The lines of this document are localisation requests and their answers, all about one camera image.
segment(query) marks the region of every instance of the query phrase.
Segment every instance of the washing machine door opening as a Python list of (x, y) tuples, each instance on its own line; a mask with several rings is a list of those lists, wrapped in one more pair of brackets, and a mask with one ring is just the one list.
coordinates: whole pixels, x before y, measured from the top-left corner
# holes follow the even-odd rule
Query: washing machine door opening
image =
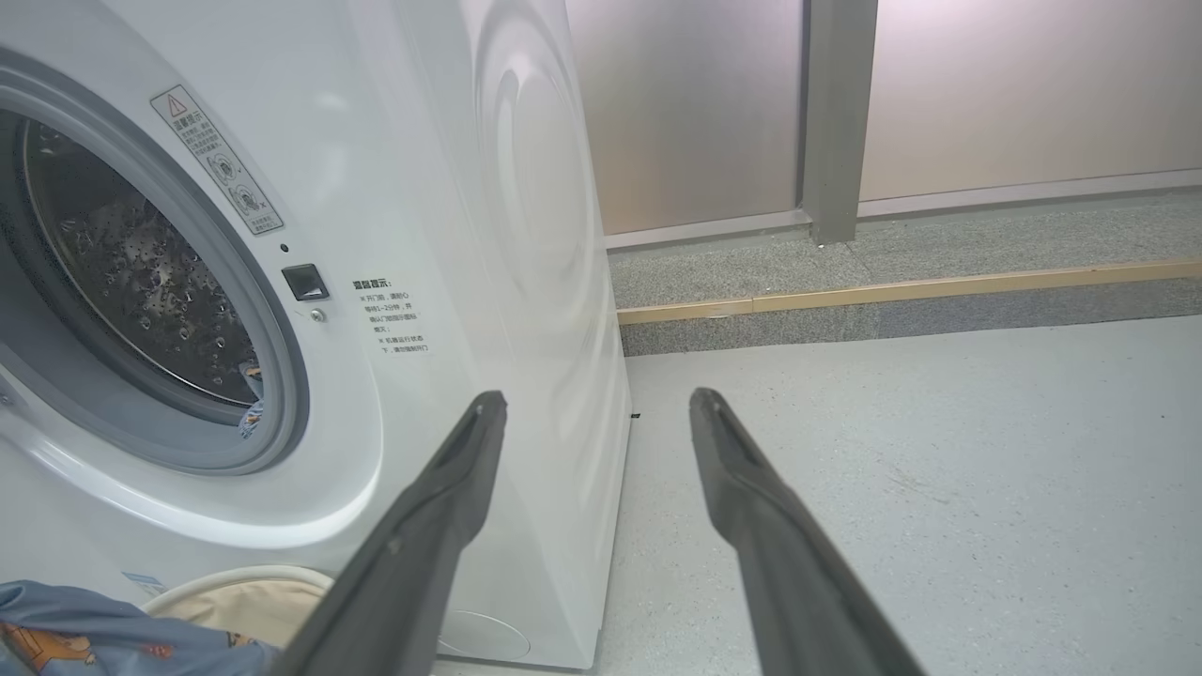
[(198, 474), (296, 446), (299, 346), (233, 225), (112, 106), (2, 51), (0, 231), (0, 366), (64, 423)]

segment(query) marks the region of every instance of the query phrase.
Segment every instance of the gray granite tile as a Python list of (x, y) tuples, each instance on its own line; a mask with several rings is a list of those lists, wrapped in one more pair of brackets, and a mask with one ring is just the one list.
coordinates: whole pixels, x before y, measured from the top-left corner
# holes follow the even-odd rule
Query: gray granite tile
[(752, 238), (612, 255), (619, 308), (745, 298), (764, 293), (858, 286), (868, 273), (845, 244), (817, 248), (802, 239)]
[(874, 284), (1202, 255), (1202, 196), (1118, 204), (899, 221), (849, 247)]
[(1202, 279), (1165, 279), (879, 303), (880, 337), (1202, 314)]
[(756, 345), (864, 340), (877, 334), (879, 309), (843, 306), (632, 324), (621, 327), (627, 357), (667, 352), (727, 350)]

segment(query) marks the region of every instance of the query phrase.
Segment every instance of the blue cloth with cartoon print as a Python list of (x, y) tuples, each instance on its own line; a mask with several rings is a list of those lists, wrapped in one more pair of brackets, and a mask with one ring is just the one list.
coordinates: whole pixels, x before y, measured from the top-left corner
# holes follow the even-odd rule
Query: blue cloth with cartoon print
[(0, 583), (0, 676), (250, 676), (278, 653), (87, 589)]

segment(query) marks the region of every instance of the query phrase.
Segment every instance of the white washing machine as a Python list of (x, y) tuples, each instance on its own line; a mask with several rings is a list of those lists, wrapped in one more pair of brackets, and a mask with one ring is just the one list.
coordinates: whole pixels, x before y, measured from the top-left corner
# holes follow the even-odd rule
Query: white washing machine
[(499, 389), (442, 651), (591, 664), (630, 397), (561, 0), (7, 0), (0, 136), (0, 579), (337, 573)]

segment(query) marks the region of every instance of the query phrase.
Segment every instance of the warning label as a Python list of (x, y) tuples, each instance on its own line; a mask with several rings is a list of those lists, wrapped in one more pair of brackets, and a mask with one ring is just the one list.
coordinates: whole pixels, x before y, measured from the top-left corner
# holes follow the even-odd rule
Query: warning label
[(375, 350), (391, 356), (430, 351), (422, 328), (422, 313), (407, 290), (393, 286), (383, 277), (356, 279), (351, 284), (363, 307)]
[(258, 183), (183, 87), (155, 96), (150, 105), (213, 177), (251, 233), (262, 235), (284, 227), (284, 221)]

